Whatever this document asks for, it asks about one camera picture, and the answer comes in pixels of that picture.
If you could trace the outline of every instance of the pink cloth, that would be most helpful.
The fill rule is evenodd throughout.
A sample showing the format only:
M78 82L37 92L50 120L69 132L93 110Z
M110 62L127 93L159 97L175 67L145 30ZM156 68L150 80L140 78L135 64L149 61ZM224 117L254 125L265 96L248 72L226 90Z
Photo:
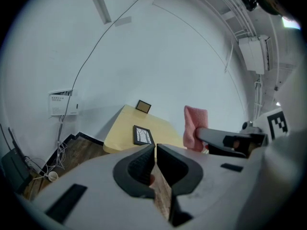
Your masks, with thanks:
M201 152L203 143L196 138L197 128L208 128L208 111L190 106L184 107L185 131L183 145L188 149Z

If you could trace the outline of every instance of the white wall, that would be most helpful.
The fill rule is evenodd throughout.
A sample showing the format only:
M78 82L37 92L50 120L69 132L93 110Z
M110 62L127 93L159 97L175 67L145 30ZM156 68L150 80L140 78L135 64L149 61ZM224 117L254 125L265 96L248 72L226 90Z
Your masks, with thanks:
M106 0L111 18L134 1ZM168 11L152 2L140 0L126 14L132 23L112 27L98 44L75 85L83 111L65 120L62 139L81 131L103 141L121 107L139 99L180 134L186 104L207 109L211 128L240 129L253 84L236 48L224 73L224 26L195 0L154 0ZM92 0L31 0L17 18L0 59L0 122L25 155L48 160L54 152L59 123L49 119L47 93L72 87L108 27Z
M196 0L147 1L125 14L132 23L111 28L89 59L80 130L103 141L120 108L142 99L180 134L184 105L207 109L211 128L239 131L253 110L253 82L237 48L224 73L231 48L224 25Z

